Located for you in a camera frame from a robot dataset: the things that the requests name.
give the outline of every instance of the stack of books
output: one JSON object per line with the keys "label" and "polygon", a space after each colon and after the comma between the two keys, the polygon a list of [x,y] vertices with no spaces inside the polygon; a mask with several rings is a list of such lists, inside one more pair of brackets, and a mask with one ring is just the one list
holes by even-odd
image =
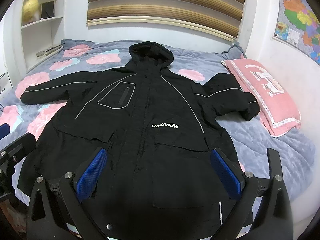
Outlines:
{"label": "stack of books", "polygon": [[44,49],[44,50],[36,53],[36,56],[37,57],[46,57],[46,56],[50,55],[51,53],[54,53],[54,52],[60,50],[61,48],[62,48],[62,44],[53,45],[53,46],[50,46],[47,49]]}

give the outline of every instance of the jacket sleeve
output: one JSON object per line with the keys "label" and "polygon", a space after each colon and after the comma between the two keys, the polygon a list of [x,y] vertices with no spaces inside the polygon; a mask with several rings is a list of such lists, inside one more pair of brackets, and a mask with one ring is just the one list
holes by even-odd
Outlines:
{"label": "jacket sleeve", "polygon": [[209,104],[218,115],[239,112],[246,120],[251,120],[260,112],[257,99],[249,92],[243,92],[232,74],[219,73],[202,86],[202,93],[195,93]]}
{"label": "jacket sleeve", "polygon": [[97,82],[96,72],[76,72],[28,87],[21,101],[25,104],[45,104],[52,101],[68,100],[71,90],[82,92]]}

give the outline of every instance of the pink pillow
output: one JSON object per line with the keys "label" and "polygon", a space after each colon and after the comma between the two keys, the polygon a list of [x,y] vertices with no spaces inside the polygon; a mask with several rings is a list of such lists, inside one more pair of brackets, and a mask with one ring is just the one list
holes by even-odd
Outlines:
{"label": "pink pillow", "polygon": [[241,58],[221,61],[236,77],[245,92],[251,92],[260,105],[260,121],[272,137],[300,128],[301,115],[290,95],[259,62]]}

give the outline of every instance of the hood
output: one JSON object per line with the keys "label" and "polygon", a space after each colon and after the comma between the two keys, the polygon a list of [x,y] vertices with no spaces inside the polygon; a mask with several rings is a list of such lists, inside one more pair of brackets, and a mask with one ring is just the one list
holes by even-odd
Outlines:
{"label": "hood", "polygon": [[126,67],[134,70],[145,69],[160,72],[161,69],[166,68],[173,62],[171,51],[151,41],[134,44],[129,47],[129,52],[132,60]]}

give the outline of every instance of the zippered chest pocket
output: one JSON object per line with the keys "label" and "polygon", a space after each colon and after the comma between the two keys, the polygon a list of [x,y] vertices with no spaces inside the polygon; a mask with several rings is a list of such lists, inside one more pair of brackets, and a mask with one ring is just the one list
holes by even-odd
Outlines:
{"label": "zippered chest pocket", "polygon": [[136,85],[120,81],[108,93],[106,93],[98,104],[111,109],[121,109],[129,105]]}

